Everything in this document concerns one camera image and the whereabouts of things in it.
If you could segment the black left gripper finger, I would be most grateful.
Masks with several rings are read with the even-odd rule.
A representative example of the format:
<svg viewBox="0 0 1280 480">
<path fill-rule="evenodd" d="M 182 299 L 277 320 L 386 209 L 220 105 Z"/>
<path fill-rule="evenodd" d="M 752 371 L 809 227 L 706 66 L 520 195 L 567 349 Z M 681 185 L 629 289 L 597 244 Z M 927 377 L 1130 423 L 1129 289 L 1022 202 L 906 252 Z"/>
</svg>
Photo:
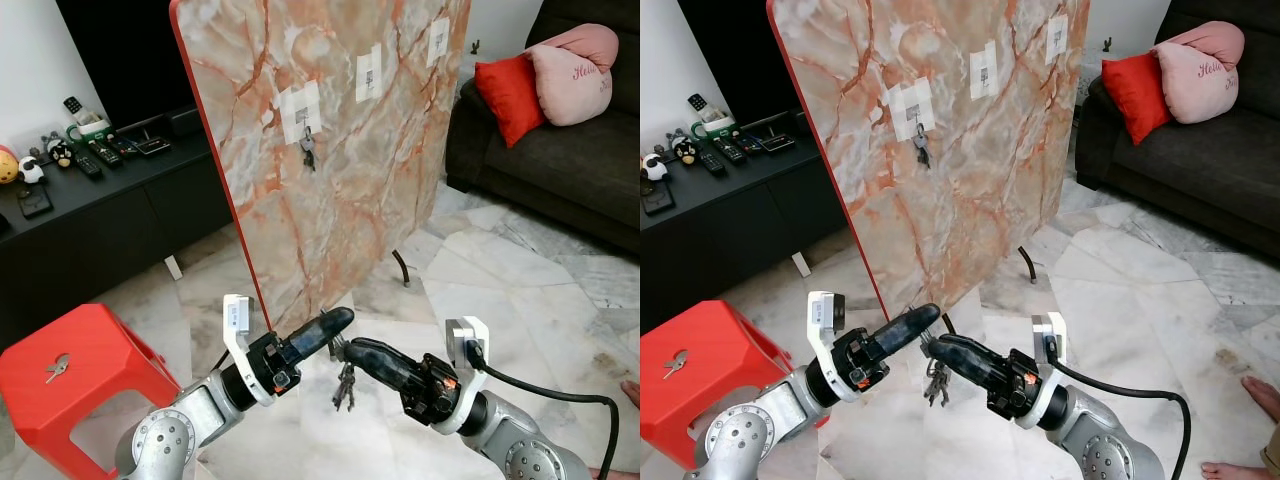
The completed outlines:
<svg viewBox="0 0 1280 480">
<path fill-rule="evenodd" d="M 294 366 L 312 356 L 323 347 L 330 349 L 330 356 L 346 362 L 347 340 L 340 333 L 355 320 L 349 307 L 334 307 L 307 321 L 285 338 L 285 364 Z"/>
<path fill-rule="evenodd" d="M 873 358 L 888 358 L 927 332 L 942 312 L 936 303 L 925 303 L 899 315 L 873 334 Z"/>
</svg>

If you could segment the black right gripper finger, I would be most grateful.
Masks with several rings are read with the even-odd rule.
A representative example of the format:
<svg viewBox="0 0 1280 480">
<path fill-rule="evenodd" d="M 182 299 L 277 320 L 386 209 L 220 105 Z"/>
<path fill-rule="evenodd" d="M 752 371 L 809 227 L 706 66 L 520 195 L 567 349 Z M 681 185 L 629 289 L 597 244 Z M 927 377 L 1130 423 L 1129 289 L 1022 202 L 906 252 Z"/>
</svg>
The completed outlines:
<svg viewBox="0 0 1280 480">
<path fill-rule="evenodd" d="M 933 358 L 986 390 L 998 390 L 1011 380 L 1009 361 L 969 337 L 940 335 L 933 340 Z"/>
<path fill-rule="evenodd" d="M 392 390 L 416 392 L 426 385 L 419 362 L 380 340 L 365 337 L 348 340 L 346 361 Z"/>
</svg>

